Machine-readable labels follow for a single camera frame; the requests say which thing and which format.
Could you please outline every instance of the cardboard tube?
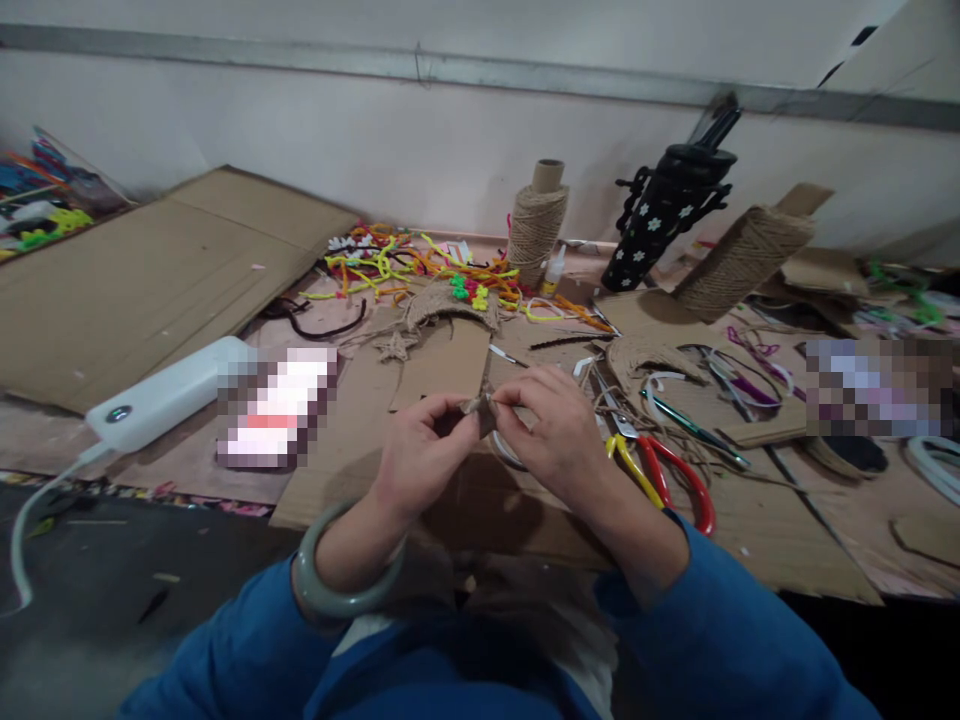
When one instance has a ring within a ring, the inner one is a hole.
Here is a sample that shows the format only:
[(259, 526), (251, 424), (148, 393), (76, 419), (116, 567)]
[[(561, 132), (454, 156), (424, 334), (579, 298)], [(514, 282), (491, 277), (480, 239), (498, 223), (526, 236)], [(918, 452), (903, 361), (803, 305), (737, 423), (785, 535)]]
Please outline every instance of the cardboard tube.
[(556, 192), (560, 189), (565, 165), (562, 160), (540, 160), (533, 169), (533, 191), (540, 195)]

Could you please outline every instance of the person's left hand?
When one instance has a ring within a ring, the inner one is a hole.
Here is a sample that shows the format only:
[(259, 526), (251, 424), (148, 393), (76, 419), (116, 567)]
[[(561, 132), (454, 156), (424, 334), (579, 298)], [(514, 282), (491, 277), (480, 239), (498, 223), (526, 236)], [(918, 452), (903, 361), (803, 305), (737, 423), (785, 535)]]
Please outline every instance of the person's left hand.
[(371, 493), (380, 503), (413, 522), (440, 497), (454, 471), (480, 440), (477, 413), (467, 415), (440, 437), (437, 421), (459, 412), (462, 395), (430, 395), (396, 413), (387, 430), (380, 471)]

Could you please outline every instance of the jute twine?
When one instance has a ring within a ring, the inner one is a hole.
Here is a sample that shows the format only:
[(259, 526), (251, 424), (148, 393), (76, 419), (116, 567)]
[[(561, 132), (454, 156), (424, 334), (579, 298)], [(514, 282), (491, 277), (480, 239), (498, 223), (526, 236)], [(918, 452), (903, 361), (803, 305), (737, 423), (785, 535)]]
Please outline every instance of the jute twine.
[(607, 346), (607, 364), (623, 387), (644, 371), (664, 369), (682, 372), (700, 385), (710, 382), (706, 372), (690, 362), (682, 352), (647, 337), (618, 337)]
[(719, 320), (813, 238), (809, 217), (754, 205), (673, 291), (703, 322)]
[(351, 338), (352, 342), (363, 342), (379, 335), (390, 333), (386, 340), (373, 344), (380, 351), (380, 362), (409, 359), (407, 350), (420, 342), (420, 328), (424, 323), (441, 315), (459, 315), (478, 320), (496, 333), (500, 329), (500, 313), (497, 309), (497, 294), (491, 292), (487, 297), (486, 310), (474, 310), (463, 300), (453, 297), (453, 291), (447, 282), (431, 282), (407, 303), (403, 317), (379, 330), (373, 330)]
[(827, 469), (833, 470), (837, 475), (842, 475), (851, 480), (870, 480), (882, 475), (879, 471), (861, 470), (856, 465), (848, 463), (837, 455), (833, 448), (827, 445), (823, 441), (823, 438), (820, 437), (805, 438), (803, 441), (803, 449), (806, 450), (812, 458), (822, 463)]
[(569, 195), (570, 188), (566, 185), (552, 193), (538, 193), (532, 185), (527, 185), (517, 193), (507, 260), (511, 268), (520, 271), (517, 280), (521, 285), (531, 289), (539, 287), (545, 272), (540, 266), (550, 257), (560, 235)]

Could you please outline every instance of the gray floor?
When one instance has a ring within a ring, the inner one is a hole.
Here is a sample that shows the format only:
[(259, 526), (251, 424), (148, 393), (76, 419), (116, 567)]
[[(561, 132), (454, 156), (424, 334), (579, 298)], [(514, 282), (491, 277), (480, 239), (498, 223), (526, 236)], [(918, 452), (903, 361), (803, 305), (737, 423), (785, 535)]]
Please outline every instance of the gray floor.
[[(0, 485), (0, 612), (15, 606), (9, 535), (28, 495)], [(26, 544), (35, 598), (23, 612), (0, 620), (0, 715), (110, 717), (167, 663), (184, 635), (298, 541), (265, 520), (210, 510), (103, 498), (89, 512), (71, 511), (51, 533)], [(180, 582), (155, 580), (154, 573)], [(138, 624), (165, 587), (167, 600)]]

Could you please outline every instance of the green bangle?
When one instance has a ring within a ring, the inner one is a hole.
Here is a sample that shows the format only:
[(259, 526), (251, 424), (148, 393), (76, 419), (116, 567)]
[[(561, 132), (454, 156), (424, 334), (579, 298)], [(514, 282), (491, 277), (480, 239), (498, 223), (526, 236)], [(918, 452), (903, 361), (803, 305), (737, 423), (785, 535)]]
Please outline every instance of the green bangle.
[(317, 543), (330, 523), (356, 503), (356, 500), (347, 500), (327, 508), (304, 534), (300, 551), (293, 561), (297, 596), (306, 607), (320, 616), (352, 619), (375, 609), (390, 592), (403, 566), (403, 558), (407, 551), (406, 541), (400, 546), (400, 552), (383, 576), (363, 592), (344, 595), (334, 592), (320, 580), (314, 560)]

